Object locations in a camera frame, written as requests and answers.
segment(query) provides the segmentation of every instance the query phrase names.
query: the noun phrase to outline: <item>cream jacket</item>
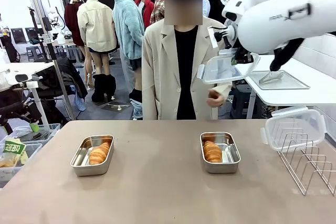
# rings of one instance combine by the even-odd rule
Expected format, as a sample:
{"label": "cream jacket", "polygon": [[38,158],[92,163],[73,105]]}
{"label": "cream jacket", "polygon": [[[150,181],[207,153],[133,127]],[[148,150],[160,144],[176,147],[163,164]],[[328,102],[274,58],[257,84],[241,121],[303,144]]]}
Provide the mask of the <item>cream jacket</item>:
{"label": "cream jacket", "polygon": [[[217,119],[218,109],[210,108],[206,99],[209,89],[196,77],[198,67],[218,55],[213,49],[208,26],[224,27],[220,22],[203,17],[198,27],[193,61],[191,95],[197,119]],[[225,83],[215,90],[227,97],[231,83]],[[164,25],[164,20],[149,26],[142,44],[142,110],[144,120],[176,120],[181,94],[179,63],[174,26]]]}
{"label": "cream jacket", "polygon": [[98,0],[87,0],[77,12],[80,37],[87,47],[107,52],[117,47],[112,9]]}

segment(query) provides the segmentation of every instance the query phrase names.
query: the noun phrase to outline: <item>plastic bin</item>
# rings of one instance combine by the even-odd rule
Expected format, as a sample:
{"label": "plastic bin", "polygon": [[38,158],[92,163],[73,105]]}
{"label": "plastic bin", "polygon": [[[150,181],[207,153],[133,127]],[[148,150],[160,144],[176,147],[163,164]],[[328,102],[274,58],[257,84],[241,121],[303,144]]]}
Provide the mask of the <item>plastic bin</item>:
{"label": "plastic bin", "polygon": [[[26,145],[26,153],[28,156],[28,161],[31,160],[31,158],[42,148],[42,144],[27,144]],[[2,152],[4,150],[4,144],[0,144],[0,155],[2,155]],[[11,180],[17,174],[23,165],[19,161],[16,165],[16,167],[9,167],[9,168],[0,168],[0,188],[3,188],[8,181]]]}
{"label": "plastic bin", "polygon": [[205,84],[217,84],[245,79],[257,66],[260,57],[251,54],[254,62],[248,64],[231,65],[231,59],[237,49],[226,49],[219,52],[219,56],[211,58],[206,65],[198,68],[197,77]]}
{"label": "plastic bin", "polygon": [[[50,139],[52,139],[53,136],[57,133],[57,131],[60,129],[60,124],[59,123],[54,123],[54,124],[48,124],[48,125],[39,125],[40,132],[42,133],[40,137],[37,137],[35,140],[32,141],[24,141],[22,139],[21,142],[23,144],[42,144],[42,146],[45,146]],[[21,138],[22,136],[31,133],[32,128],[30,126],[20,126],[16,127],[12,134],[6,136],[4,139],[0,141],[0,144],[4,144],[6,139],[8,137],[12,138]]]}
{"label": "plastic bin", "polygon": [[261,138],[275,151],[293,152],[324,140],[326,123],[317,110],[290,107],[275,111],[272,116],[261,128]]}

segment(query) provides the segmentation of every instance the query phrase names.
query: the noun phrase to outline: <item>stool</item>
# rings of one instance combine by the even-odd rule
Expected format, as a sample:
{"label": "stool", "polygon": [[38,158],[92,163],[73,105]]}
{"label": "stool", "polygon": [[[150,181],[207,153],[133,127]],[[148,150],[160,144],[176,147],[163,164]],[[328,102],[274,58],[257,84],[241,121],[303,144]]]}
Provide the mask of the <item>stool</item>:
{"label": "stool", "polygon": [[[248,84],[236,86],[230,112],[234,119],[246,119],[251,92],[252,89]],[[258,96],[256,97],[255,107],[253,110],[253,118],[262,118],[261,100]]]}
{"label": "stool", "polygon": [[37,55],[36,50],[38,50],[38,51],[39,51],[39,55],[42,56],[41,50],[40,50],[40,48],[37,47],[37,46],[27,47],[26,50],[27,50],[28,61],[29,61],[30,58],[33,58],[34,61],[35,61],[35,60],[38,60],[38,58],[40,58],[40,57]]}

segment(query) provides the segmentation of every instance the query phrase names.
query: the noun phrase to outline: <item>metal tray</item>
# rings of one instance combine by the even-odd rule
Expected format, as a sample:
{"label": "metal tray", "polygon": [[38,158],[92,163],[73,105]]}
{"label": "metal tray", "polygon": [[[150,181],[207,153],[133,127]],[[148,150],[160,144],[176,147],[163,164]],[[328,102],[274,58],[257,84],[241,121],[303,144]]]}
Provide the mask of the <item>metal tray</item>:
{"label": "metal tray", "polygon": [[[231,134],[227,132],[205,132],[200,136],[204,168],[208,173],[235,173],[238,170],[240,154]],[[222,149],[222,163],[210,163],[205,160],[203,145],[212,141]]]}
{"label": "metal tray", "polygon": [[[83,140],[70,163],[77,176],[101,175],[107,172],[114,151],[113,139],[114,137],[111,135],[102,135],[88,136]],[[105,142],[110,143],[111,146],[105,161],[98,165],[90,165],[89,155],[92,149]]]}
{"label": "metal tray", "polygon": [[284,70],[281,80],[269,81],[264,84],[259,84],[259,80],[269,73],[269,71],[253,71],[249,77],[260,87],[262,90],[300,90],[310,89],[310,87],[304,84],[302,81],[296,79],[294,76]]}

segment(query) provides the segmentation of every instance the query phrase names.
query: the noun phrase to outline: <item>blue fluffy jacket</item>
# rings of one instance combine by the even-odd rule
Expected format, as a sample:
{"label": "blue fluffy jacket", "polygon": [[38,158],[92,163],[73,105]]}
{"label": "blue fluffy jacket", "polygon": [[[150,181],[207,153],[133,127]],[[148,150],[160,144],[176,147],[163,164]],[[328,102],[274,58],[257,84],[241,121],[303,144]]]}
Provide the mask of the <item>blue fluffy jacket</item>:
{"label": "blue fluffy jacket", "polygon": [[120,47],[128,59],[139,59],[145,32],[140,11],[133,0],[114,1],[113,20]]}

